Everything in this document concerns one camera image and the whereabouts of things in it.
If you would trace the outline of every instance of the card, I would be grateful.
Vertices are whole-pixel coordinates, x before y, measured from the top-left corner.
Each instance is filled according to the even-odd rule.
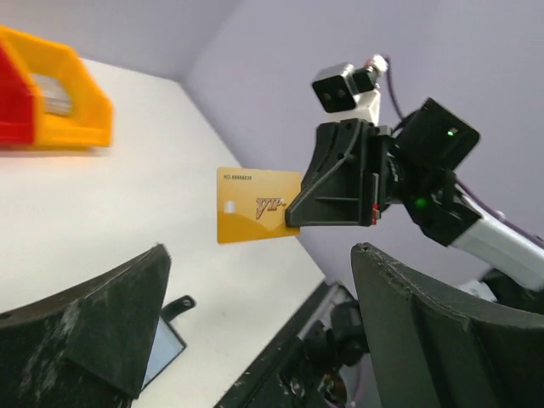
[[[248,168],[218,169],[218,243],[293,236],[285,213],[300,192],[301,175]]]

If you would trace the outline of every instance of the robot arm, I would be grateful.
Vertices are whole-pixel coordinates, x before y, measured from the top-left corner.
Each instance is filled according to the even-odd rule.
[[[544,288],[544,245],[473,197],[454,170],[479,133],[428,99],[397,129],[378,126],[376,55],[362,69],[337,65],[313,83],[329,121],[318,126],[301,193],[286,211],[292,227],[376,224],[403,204],[423,234],[471,253],[526,290]]]

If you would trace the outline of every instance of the black bracket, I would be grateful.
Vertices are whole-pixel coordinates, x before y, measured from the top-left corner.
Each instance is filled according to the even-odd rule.
[[[161,311],[161,317],[168,323],[174,320],[179,315],[196,306],[196,301],[189,295],[180,297],[167,304]]]
[[[389,127],[360,119],[320,124],[301,193],[286,210],[286,224],[375,224],[386,208],[391,135]]]

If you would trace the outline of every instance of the red component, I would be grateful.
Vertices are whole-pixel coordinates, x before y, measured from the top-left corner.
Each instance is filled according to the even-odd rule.
[[[372,225],[376,225],[378,219],[380,219],[380,209],[377,204],[374,204],[372,206]]]
[[[34,95],[0,44],[0,145],[32,145]]]

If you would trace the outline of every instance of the white table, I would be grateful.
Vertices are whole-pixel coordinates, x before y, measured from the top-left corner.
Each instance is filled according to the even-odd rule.
[[[210,408],[322,282],[294,238],[219,246],[216,171],[235,158],[175,82],[86,61],[116,107],[98,155],[0,156],[0,311],[74,286],[164,243],[165,302],[189,347],[135,408]]]

